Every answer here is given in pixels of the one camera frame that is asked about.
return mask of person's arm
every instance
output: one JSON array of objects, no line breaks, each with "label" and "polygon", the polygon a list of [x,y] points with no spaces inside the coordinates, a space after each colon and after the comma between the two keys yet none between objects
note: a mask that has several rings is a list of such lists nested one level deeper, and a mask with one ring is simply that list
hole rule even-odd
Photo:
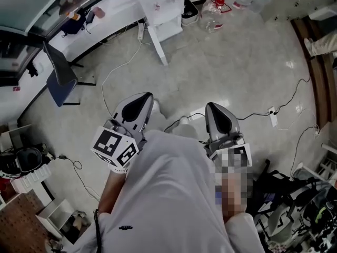
[{"label": "person's arm", "polygon": [[228,174],[222,179],[222,216],[226,232],[235,252],[263,253],[253,217],[245,213],[241,203],[239,174]]},{"label": "person's arm", "polygon": [[104,187],[100,202],[98,204],[98,214],[111,213],[115,206],[118,195],[125,183],[126,174],[118,174],[110,171],[106,185]]}]

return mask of black bag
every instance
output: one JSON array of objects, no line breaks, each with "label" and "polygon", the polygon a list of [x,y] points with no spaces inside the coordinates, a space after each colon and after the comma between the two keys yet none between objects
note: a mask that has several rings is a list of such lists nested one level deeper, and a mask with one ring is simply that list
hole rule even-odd
[{"label": "black bag", "polygon": [[62,25],[61,30],[65,33],[65,36],[67,34],[75,35],[77,34],[79,30],[82,29],[82,27],[84,28],[83,24],[86,21],[86,18],[85,18],[86,12],[81,8],[77,12],[77,14],[80,14],[81,16],[78,21],[69,19],[69,21],[67,21],[64,25]]}]

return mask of white sneaker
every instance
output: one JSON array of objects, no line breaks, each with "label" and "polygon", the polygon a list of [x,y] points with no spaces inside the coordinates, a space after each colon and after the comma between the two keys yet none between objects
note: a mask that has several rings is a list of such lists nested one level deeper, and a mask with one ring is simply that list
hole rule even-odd
[{"label": "white sneaker", "polygon": [[315,56],[315,54],[313,54],[312,52],[312,45],[311,45],[312,43],[313,43],[313,40],[311,38],[304,39],[304,45],[311,57]]},{"label": "white sneaker", "polygon": [[155,112],[160,112],[160,105],[159,105],[159,101],[157,99],[153,100],[153,106],[152,106],[151,114],[153,114]]},{"label": "white sneaker", "polygon": [[179,120],[179,124],[189,124],[189,123],[190,121],[186,116],[181,117]]}]

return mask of tiled floor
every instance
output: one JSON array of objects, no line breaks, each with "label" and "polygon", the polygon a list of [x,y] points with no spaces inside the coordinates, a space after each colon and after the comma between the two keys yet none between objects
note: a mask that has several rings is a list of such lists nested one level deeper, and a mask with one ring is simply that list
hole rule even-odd
[{"label": "tiled floor", "polygon": [[[83,165],[78,171],[88,187],[98,194],[108,175],[107,166],[90,151],[96,128],[109,117],[101,84],[110,70],[128,61],[139,47],[137,28],[109,41],[82,59],[82,80],[97,81],[97,87],[78,86],[72,97],[80,106],[58,108],[45,91],[24,115],[33,123],[36,141],[45,141],[56,155],[64,154]],[[149,42],[148,34],[144,43]],[[182,115],[203,110],[213,101],[227,107],[238,118],[253,112],[265,113],[287,102],[300,78],[308,79],[304,56],[290,23],[265,24],[259,15],[233,12],[215,34],[197,24],[184,27],[183,33],[162,43],[168,67],[164,67],[151,45],[142,45],[133,61],[114,71],[104,85],[111,111],[132,94],[149,91],[160,101],[163,114],[173,122]],[[253,116],[240,121],[241,132],[251,145],[253,169],[259,172],[269,158],[274,168],[289,174],[295,147],[302,131],[315,122],[311,82],[301,82],[294,100],[277,115],[280,128],[289,127],[298,117],[296,108],[305,110],[289,130],[271,126],[270,118]],[[206,139],[204,118],[195,116],[200,140]],[[315,165],[324,154],[320,144],[328,138],[325,127],[314,139],[305,132],[295,163]],[[79,210],[92,214],[96,200],[88,197],[70,162],[50,163],[52,176],[47,185],[58,196],[67,198]]]}]

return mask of blue chair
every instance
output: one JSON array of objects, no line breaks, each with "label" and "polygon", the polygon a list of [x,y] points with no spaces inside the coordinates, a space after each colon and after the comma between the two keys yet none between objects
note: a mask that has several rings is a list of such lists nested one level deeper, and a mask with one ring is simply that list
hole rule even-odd
[{"label": "blue chair", "polygon": [[79,82],[71,65],[78,65],[67,61],[62,52],[50,46],[48,43],[43,43],[43,50],[48,55],[49,60],[53,65],[53,72],[47,79],[47,88],[49,89],[52,98],[57,106],[65,105],[80,105],[80,103],[65,102],[71,91],[76,85],[96,86],[95,83]]}]

